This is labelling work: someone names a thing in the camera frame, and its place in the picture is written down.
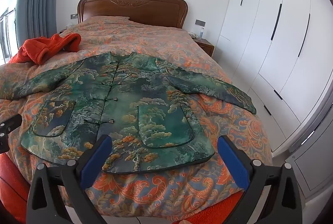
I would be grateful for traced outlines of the white wardrobe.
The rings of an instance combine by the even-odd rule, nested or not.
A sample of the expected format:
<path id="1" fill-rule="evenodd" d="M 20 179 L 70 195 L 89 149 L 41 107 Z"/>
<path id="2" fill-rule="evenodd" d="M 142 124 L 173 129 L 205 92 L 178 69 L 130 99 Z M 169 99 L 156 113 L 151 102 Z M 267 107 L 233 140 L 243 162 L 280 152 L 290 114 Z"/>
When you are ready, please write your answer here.
<path id="1" fill-rule="evenodd" d="M 272 153 L 288 149 L 332 82 L 330 0 L 229 0 L 219 64 L 248 93 Z"/>

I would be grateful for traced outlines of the wooden headboard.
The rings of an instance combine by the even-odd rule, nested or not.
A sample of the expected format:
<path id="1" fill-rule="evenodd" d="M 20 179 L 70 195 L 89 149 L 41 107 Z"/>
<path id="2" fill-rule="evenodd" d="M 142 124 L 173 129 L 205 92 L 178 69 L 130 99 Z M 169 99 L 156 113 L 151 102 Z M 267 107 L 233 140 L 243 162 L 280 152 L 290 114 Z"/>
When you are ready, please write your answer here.
<path id="1" fill-rule="evenodd" d="M 188 12 L 184 0 L 80 0 L 78 22 L 95 16 L 122 16 L 151 26 L 183 28 Z"/>

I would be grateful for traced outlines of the wooden nightstand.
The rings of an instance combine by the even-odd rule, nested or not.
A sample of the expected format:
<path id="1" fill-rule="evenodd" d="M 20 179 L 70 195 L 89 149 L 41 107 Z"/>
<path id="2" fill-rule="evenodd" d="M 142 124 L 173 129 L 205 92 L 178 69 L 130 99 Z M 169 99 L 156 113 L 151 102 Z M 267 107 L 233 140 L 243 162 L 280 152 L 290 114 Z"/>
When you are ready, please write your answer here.
<path id="1" fill-rule="evenodd" d="M 201 49 L 203 49 L 203 51 L 205 53 L 207 53 L 207 55 L 209 55 L 209 57 L 212 57 L 213 52 L 215 50 L 215 46 L 212 45 L 209 41 L 207 41 L 206 39 L 195 39 L 193 38 L 193 41 L 195 41 L 195 43 L 197 45 L 199 45 L 199 47 Z"/>

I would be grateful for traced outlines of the red fleece garment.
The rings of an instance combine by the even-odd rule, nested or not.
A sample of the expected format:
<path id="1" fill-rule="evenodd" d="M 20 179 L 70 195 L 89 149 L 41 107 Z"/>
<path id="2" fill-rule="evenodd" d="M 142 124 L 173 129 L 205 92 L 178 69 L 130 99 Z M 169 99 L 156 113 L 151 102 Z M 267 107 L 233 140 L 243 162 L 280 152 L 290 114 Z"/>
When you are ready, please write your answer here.
<path id="1" fill-rule="evenodd" d="M 81 35 L 78 33 L 71 33 L 65 37 L 54 34 L 51 38 L 27 39 L 9 60 L 9 63 L 33 62 L 37 65 L 43 65 L 61 51 L 78 52 L 80 43 Z"/>

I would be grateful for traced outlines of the orange fleece bed sheet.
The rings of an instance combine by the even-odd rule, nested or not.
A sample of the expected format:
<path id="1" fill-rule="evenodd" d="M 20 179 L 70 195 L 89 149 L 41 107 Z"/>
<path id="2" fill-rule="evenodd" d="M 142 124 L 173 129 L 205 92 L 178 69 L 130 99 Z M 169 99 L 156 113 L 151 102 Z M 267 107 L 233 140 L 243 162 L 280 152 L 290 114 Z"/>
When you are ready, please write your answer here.
<path id="1" fill-rule="evenodd" d="M 26 206 L 30 184 L 6 153 L 1 154 L 1 202 L 18 221 L 26 223 Z"/>

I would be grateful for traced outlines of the plastic water bottle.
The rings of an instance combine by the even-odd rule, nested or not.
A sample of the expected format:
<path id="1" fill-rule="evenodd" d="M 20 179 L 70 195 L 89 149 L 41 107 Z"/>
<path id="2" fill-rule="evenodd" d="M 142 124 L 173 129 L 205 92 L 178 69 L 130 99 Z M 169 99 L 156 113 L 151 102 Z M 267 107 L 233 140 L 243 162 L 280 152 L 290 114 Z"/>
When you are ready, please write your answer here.
<path id="1" fill-rule="evenodd" d="M 203 39 L 203 35 L 204 35 L 204 27 L 201 27 L 199 39 Z"/>

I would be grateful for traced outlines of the orange floral bed quilt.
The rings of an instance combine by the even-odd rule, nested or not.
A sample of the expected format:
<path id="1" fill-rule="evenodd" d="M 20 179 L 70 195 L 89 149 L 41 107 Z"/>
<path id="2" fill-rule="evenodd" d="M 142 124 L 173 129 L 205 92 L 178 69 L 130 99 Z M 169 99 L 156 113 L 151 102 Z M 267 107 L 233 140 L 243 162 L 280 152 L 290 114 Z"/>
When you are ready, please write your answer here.
<path id="1" fill-rule="evenodd" d="M 217 151 L 228 136 L 272 163 L 253 95 L 230 83 L 189 34 L 128 17 L 92 17 L 56 38 L 81 39 L 42 65 L 1 66 L 1 119 L 20 114 L 9 158 L 32 182 L 38 164 L 60 167 L 101 138 L 112 152 L 87 195 L 112 217 L 170 221 L 225 214 L 242 192 Z"/>

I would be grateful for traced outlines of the grey wall switch panel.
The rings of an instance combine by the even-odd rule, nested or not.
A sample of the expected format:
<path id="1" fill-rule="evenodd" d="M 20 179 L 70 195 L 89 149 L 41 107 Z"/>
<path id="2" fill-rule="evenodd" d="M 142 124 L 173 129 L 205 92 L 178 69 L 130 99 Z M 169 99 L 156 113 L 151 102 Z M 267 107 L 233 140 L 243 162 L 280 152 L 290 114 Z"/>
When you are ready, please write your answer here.
<path id="1" fill-rule="evenodd" d="M 201 27 L 205 27 L 205 22 L 202 21 L 202 20 L 196 20 L 195 24 L 198 25 L 198 26 L 201 26 Z"/>

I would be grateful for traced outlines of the green landscape print jacket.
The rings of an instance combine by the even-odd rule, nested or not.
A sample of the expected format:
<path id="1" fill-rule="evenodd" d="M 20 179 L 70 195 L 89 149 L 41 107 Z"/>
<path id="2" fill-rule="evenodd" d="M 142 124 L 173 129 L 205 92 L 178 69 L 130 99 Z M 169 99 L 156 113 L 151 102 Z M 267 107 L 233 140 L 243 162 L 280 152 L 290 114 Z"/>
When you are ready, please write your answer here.
<path id="1" fill-rule="evenodd" d="M 255 114 L 235 86 L 163 59 L 100 54 L 34 78 L 1 79 L 1 99 L 47 94 L 21 145 L 53 164 L 77 159 L 102 136 L 112 140 L 103 170 L 130 174 L 200 164 L 215 153 L 188 103 L 200 93 Z"/>

